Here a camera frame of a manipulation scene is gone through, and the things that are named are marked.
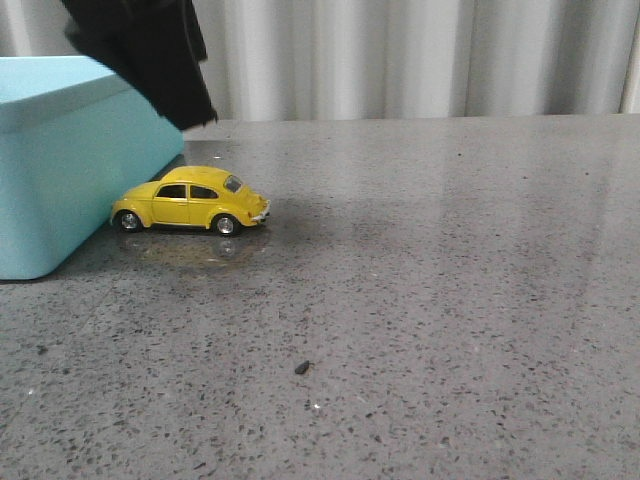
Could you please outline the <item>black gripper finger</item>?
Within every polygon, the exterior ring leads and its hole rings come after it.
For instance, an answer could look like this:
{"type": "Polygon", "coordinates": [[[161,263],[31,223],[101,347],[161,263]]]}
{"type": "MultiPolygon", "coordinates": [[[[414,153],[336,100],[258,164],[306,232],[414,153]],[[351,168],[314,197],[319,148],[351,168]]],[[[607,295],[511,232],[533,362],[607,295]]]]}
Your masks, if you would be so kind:
{"type": "Polygon", "coordinates": [[[65,1],[65,36],[109,67],[177,129],[218,119],[200,69],[206,46],[191,1],[65,1]]]}

